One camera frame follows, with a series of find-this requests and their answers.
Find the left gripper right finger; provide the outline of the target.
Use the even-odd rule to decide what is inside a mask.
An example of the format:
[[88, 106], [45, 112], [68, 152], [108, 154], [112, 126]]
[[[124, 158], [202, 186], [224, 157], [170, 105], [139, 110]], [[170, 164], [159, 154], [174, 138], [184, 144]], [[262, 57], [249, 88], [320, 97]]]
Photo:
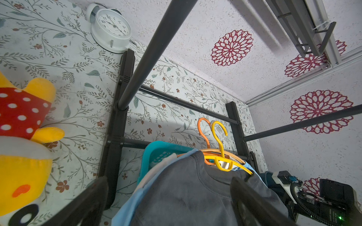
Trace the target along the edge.
[[230, 184], [235, 215], [244, 226], [295, 226], [296, 223], [264, 200], [244, 180], [233, 177]]

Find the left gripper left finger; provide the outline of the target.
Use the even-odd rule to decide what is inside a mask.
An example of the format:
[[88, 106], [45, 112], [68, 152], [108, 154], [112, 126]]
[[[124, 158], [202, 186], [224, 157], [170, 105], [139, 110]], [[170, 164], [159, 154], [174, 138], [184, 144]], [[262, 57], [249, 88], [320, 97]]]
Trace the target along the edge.
[[100, 177], [59, 213], [44, 223], [45, 226], [98, 226], [108, 195], [106, 177]]

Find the yellow plastic hanger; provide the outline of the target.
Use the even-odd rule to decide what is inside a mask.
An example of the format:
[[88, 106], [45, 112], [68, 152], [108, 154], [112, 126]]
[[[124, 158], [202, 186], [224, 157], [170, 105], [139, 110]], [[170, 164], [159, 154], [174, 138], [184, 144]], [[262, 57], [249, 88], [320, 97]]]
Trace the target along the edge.
[[213, 151], [211, 148], [201, 150], [204, 155], [205, 162], [209, 163], [210, 160], [212, 160], [213, 164], [221, 171], [229, 172], [234, 167], [238, 167], [238, 168], [242, 169], [243, 171], [245, 171], [247, 174], [253, 175], [253, 172], [244, 166], [246, 163], [244, 160], [235, 161], [233, 159], [225, 157], [226, 151], [224, 150], [221, 140], [219, 139], [219, 137], [216, 134], [216, 130], [215, 130], [216, 125], [219, 125], [222, 128], [225, 136], [228, 136], [228, 132], [227, 132], [225, 126], [221, 122], [214, 121], [211, 123], [211, 132], [213, 134], [214, 139], [218, 143], [219, 149], [217, 149], [215, 151]]

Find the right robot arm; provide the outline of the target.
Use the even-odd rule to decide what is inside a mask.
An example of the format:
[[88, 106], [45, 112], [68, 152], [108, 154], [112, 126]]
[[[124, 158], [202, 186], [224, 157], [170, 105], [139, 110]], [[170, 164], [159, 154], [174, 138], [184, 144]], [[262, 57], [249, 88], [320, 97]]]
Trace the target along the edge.
[[296, 212], [326, 226], [360, 226], [362, 212], [355, 190], [329, 179], [310, 179], [290, 188]]

